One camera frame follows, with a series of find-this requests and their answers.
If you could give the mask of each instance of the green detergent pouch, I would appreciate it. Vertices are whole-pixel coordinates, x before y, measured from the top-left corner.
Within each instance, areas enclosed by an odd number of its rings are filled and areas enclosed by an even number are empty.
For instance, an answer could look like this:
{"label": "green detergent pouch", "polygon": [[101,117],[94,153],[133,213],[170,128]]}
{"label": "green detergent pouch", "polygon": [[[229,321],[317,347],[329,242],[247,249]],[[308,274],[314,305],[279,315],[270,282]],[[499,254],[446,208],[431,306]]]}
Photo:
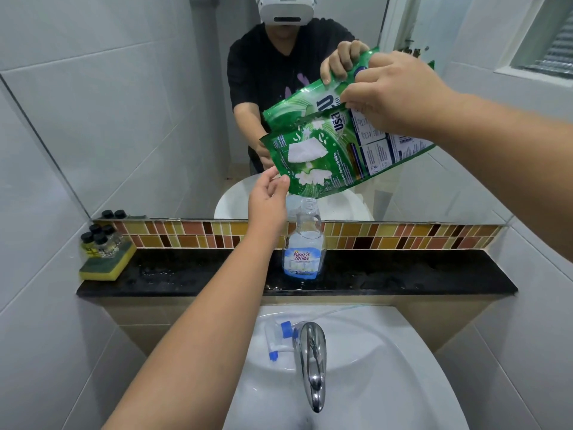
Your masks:
{"label": "green detergent pouch", "polygon": [[301,117],[340,105],[340,94],[350,83],[354,82],[358,72],[368,68],[370,57],[378,51],[379,49],[376,47],[363,53],[358,62],[348,71],[347,79],[339,80],[332,75],[332,80],[328,85],[319,79],[262,112],[270,130],[291,127]]}
{"label": "green detergent pouch", "polygon": [[344,104],[297,120],[262,139],[291,194],[321,198],[356,186],[434,147],[375,129]]}

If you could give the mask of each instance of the mosaic tile strip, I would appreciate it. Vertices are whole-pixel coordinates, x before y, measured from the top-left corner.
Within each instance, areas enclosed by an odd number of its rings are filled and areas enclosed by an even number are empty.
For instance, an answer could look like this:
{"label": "mosaic tile strip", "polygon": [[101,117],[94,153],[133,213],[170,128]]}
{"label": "mosaic tile strip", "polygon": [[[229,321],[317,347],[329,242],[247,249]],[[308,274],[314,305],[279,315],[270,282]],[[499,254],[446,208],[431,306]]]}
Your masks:
{"label": "mosaic tile strip", "polygon": [[[139,248],[214,249],[237,247],[247,233],[246,221],[126,220],[106,221],[129,235]],[[285,224],[277,248],[295,230]],[[499,233],[498,225],[325,222],[327,249],[448,250],[483,249]]]}

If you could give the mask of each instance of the white sink basin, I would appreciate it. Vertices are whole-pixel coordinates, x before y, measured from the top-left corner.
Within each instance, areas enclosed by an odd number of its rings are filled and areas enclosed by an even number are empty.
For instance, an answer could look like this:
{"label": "white sink basin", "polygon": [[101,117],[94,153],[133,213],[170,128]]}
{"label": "white sink basin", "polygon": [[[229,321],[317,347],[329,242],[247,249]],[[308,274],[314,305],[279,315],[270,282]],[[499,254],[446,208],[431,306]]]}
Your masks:
{"label": "white sink basin", "polygon": [[[248,218],[249,194],[253,190],[259,175],[249,176],[236,183],[221,196],[215,208],[215,219]],[[374,218],[362,199],[350,190],[344,190],[319,199],[320,217],[322,220],[358,220],[372,221]],[[289,214],[296,219],[296,213]]]}
{"label": "white sink basin", "polygon": [[[326,336],[326,400],[312,412],[292,352],[269,360],[264,321],[316,319]],[[467,430],[451,386],[433,354],[392,307],[266,306],[224,430]]]}

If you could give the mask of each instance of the chrome faucet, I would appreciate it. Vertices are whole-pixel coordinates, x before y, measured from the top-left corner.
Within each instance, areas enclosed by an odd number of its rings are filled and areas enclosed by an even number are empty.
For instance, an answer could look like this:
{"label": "chrome faucet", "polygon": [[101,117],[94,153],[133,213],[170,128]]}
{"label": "chrome faucet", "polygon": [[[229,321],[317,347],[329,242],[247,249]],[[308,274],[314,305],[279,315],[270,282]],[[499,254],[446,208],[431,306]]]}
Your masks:
{"label": "chrome faucet", "polygon": [[314,412],[324,407],[326,395],[326,339],[319,325],[313,322],[300,322],[293,326],[293,347],[295,361],[299,362],[303,373],[306,397]]}

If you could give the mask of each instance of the vr headset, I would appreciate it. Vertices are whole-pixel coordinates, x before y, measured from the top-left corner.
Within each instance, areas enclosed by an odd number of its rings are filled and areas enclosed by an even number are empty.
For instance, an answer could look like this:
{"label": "vr headset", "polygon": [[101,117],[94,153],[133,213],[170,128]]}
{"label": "vr headset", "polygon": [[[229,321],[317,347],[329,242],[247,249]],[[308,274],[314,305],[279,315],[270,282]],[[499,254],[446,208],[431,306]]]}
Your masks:
{"label": "vr headset", "polygon": [[316,0],[256,0],[261,21],[269,26],[305,26],[315,15]]}

